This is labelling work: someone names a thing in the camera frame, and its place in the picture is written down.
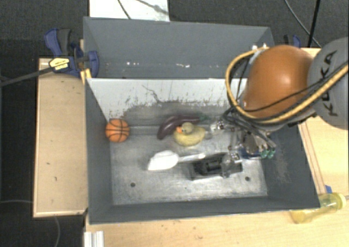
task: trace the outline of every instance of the wooden table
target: wooden table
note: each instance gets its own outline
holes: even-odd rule
[[[46,66],[41,59],[40,68]],[[74,77],[39,78],[34,217],[83,214],[88,206],[83,97]],[[318,193],[325,183],[348,195],[348,132],[318,117],[299,129]],[[86,231],[103,231],[105,246],[346,246],[349,206],[303,225],[294,224],[289,212],[274,212],[93,226],[86,221]]]

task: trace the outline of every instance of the eggplant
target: eggplant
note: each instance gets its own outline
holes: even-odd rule
[[[165,136],[172,134],[177,126],[182,125],[185,122],[197,124],[201,121],[200,116],[196,115],[174,115],[166,119],[158,130],[157,138],[162,140]]]

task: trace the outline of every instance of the white spoon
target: white spoon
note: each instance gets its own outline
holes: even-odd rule
[[[180,162],[191,162],[195,160],[202,160],[206,157],[206,154],[199,153],[194,155],[187,156],[179,156],[177,153],[171,150],[165,150],[162,152],[156,153],[153,157],[151,157],[148,170],[149,171],[160,171],[160,170],[168,170],[173,168]]]

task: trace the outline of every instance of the black carpet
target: black carpet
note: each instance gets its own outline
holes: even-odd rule
[[[310,29],[316,0],[288,1]],[[348,1],[321,1],[315,31],[321,45],[348,35]],[[169,0],[169,9],[173,21],[269,26],[277,44],[284,42],[284,34],[296,34],[303,46],[308,41],[283,0]],[[38,58],[51,54],[44,33],[70,28],[75,40],[82,38],[82,17],[87,15],[88,0],[0,0],[1,74],[33,72]],[[32,199],[35,96],[35,80],[2,89],[2,201]],[[82,217],[62,217],[59,223],[58,246],[80,246]],[[56,236],[55,220],[33,220],[30,204],[0,205],[0,246],[54,246]]]

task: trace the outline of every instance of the basketball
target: basketball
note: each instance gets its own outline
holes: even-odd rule
[[[125,120],[110,119],[105,127],[105,135],[112,142],[123,142],[130,135],[130,127]]]

